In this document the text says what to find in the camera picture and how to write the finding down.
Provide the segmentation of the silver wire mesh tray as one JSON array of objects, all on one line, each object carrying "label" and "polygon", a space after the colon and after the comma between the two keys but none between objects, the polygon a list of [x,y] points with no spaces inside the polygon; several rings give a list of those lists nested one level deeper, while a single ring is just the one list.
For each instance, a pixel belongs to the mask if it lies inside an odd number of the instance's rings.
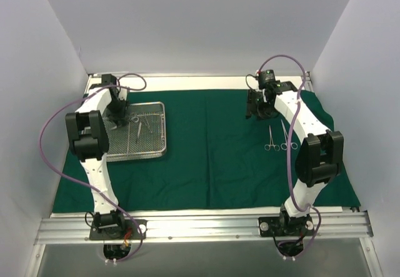
[{"label": "silver wire mesh tray", "polygon": [[[147,116],[153,133],[150,134],[145,123],[144,115]],[[141,135],[138,144],[136,136],[138,123],[130,123],[125,127],[112,130],[112,121],[103,116],[104,125],[109,138],[109,151],[107,162],[132,161],[137,159],[158,158],[167,150],[166,140],[166,112],[164,103],[135,103],[127,107],[127,116],[139,117],[142,122]]]}]

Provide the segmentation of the steel forceps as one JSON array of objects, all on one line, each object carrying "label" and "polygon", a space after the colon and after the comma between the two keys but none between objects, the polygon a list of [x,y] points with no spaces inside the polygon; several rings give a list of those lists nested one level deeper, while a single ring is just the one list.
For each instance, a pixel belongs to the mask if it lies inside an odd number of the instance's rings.
[{"label": "steel forceps", "polygon": [[274,143],[272,128],[269,126],[269,142],[264,145],[266,151],[280,151],[280,146]]}]

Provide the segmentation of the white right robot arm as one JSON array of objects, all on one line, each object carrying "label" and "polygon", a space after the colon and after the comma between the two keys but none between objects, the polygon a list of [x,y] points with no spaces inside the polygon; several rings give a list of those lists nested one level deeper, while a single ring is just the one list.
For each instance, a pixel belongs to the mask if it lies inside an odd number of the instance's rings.
[{"label": "white right robot arm", "polygon": [[289,197],[279,215],[259,219],[261,236],[303,236],[314,231],[311,207],[320,192],[341,172],[344,138],[320,122],[300,97],[292,82],[272,81],[260,90],[248,89],[246,118],[269,119],[280,114],[290,124],[285,142],[273,142],[266,149],[291,152],[298,150],[288,172],[295,171],[296,182],[289,182]]}]

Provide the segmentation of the steel scalpel handle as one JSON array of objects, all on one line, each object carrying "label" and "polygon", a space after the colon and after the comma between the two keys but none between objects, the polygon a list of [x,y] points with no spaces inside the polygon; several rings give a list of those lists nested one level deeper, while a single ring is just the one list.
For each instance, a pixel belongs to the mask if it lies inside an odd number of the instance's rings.
[{"label": "steel scalpel handle", "polygon": [[139,122],[139,124],[138,124],[138,128],[137,128],[137,136],[136,136],[136,143],[138,144],[138,142],[139,142],[139,138],[140,138],[140,135],[141,135],[141,129],[142,129],[142,122],[140,121]]}]

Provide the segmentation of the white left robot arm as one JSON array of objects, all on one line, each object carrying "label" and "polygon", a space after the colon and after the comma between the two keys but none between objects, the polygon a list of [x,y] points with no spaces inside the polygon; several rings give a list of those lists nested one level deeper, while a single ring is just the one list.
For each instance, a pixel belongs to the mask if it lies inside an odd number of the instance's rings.
[{"label": "white left robot arm", "polygon": [[69,150],[86,172],[94,200],[92,228],[112,239],[126,231],[126,219],[113,192],[106,164],[109,137],[103,119],[115,126],[125,124],[128,107],[127,91],[117,89],[117,77],[103,74],[101,83],[91,88],[91,98],[73,113],[65,116]]}]

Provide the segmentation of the green surgical cloth kit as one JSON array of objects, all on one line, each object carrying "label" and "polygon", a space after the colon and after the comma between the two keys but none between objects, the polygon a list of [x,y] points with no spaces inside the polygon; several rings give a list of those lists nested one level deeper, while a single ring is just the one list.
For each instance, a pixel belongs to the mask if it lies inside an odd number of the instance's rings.
[{"label": "green surgical cloth kit", "polygon": [[167,150],[160,158],[108,164],[121,207],[170,211],[280,206],[289,197],[286,153],[266,151],[264,145],[269,126],[274,143],[284,142],[283,119],[246,119],[246,98],[245,90],[130,94],[133,103],[164,103]]}]

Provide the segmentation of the steel tweezers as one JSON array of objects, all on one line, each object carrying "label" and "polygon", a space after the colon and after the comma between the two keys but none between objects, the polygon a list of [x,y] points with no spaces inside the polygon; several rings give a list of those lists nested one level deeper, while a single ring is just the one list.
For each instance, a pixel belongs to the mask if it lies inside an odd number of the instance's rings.
[{"label": "steel tweezers", "polygon": [[151,125],[149,123],[148,117],[146,115],[144,115],[144,123],[145,123],[145,125],[147,127],[147,130],[150,132],[150,134],[152,134],[153,130],[151,128]]}]

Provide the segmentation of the steel surgical scissors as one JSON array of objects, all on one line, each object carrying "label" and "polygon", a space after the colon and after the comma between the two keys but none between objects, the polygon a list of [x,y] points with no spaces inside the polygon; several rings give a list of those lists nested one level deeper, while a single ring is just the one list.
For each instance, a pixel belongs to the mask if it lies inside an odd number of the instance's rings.
[{"label": "steel surgical scissors", "polygon": [[139,120],[140,119],[137,116],[127,116],[125,118],[113,121],[114,126],[111,129],[114,130],[114,129],[117,129],[120,127],[125,127],[125,126],[129,125],[130,123],[138,123]]}]

